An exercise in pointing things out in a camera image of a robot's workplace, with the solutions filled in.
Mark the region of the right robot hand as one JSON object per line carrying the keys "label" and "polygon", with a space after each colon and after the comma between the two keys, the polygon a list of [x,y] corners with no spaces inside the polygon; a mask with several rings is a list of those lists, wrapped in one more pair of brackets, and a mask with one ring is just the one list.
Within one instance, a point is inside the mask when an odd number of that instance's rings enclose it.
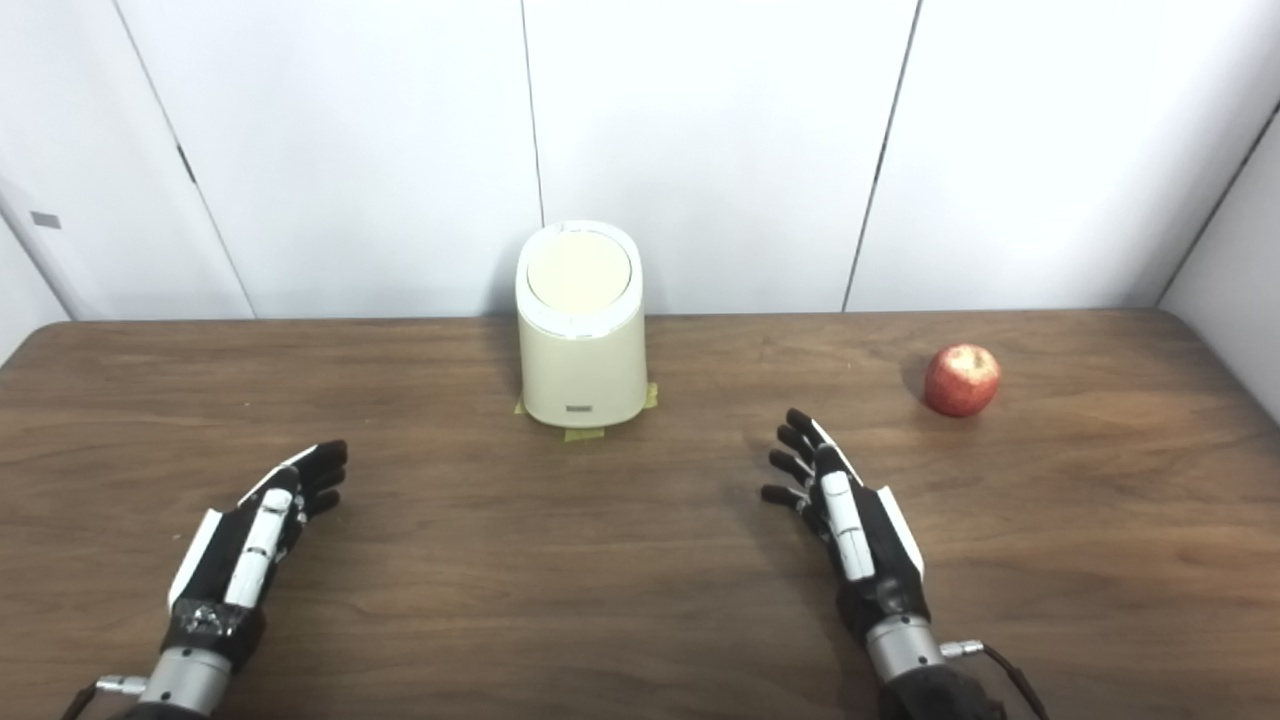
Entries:
{"label": "right robot hand", "polygon": [[823,546],[850,635],[864,643],[887,619],[929,620],[920,552],[891,489],[867,487],[820,423],[795,407],[777,441],[783,447],[769,451],[769,464],[795,484],[765,484],[762,500],[795,511]]}

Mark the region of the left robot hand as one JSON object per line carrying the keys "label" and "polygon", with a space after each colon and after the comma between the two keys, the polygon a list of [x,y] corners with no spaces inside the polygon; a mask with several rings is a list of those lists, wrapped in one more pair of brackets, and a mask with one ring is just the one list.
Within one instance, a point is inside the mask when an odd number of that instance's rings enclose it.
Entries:
{"label": "left robot hand", "polygon": [[266,629],[265,602],[307,524],[340,502],[348,445],[314,445],[270,469],[233,509],[205,512],[166,594],[160,648],[201,650],[239,673]]}

